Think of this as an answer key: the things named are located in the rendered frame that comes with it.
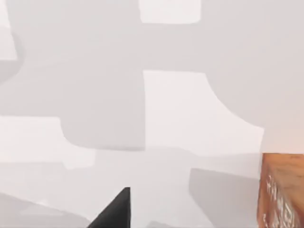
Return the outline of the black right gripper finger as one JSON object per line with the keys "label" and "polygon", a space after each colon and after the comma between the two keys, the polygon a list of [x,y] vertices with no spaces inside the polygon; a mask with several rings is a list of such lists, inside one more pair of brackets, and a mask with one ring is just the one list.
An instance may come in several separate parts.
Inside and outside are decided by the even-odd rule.
{"label": "black right gripper finger", "polygon": [[131,188],[123,188],[88,228],[130,228]]}

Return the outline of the orange printed box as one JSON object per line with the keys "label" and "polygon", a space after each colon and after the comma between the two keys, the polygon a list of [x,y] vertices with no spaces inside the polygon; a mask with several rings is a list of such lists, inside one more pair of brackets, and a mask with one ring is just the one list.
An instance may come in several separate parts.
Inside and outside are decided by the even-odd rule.
{"label": "orange printed box", "polygon": [[264,153],[258,228],[304,228],[304,154]]}

